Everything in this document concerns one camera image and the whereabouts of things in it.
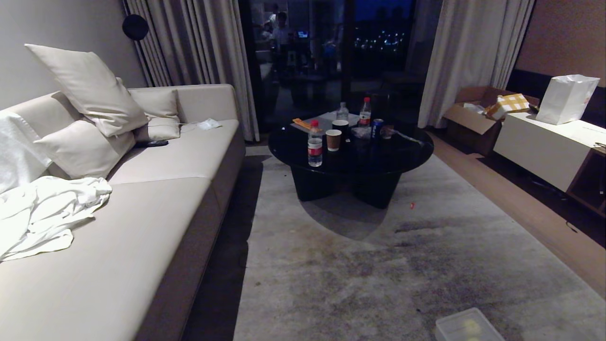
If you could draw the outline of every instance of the yellow checkered item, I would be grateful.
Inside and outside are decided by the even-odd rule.
[[[497,103],[487,109],[486,116],[500,120],[510,112],[526,112],[529,109],[530,105],[521,93],[507,96],[499,95]]]

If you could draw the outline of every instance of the sofa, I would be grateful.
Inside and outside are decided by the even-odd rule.
[[[0,263],[0,340],[180,339],[245,148],[232,86],[174,88],[181,122],[222,126],[186,125],[167,146],[132,149],[69,248]],[[8,110],[40,137],[82,116],[61,92]]]

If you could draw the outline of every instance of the black cup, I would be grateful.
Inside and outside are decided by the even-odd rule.
[[[349,138],[349,122],[346,120],[334,120],[333,129],[341,131],[341,146],[345,144],[345,140]]]

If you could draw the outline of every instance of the shopping bag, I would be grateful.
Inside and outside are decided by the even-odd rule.
[[[553,77],[536,115],[537,121],[562,124],[580,119],[599,80],[583,75]]]

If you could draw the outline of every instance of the remote control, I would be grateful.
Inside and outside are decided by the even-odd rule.
[[[149,148],[149,147],[161,147],[166,146],[168,141],[149,141],[149,142],[137,142],[135,148]]]

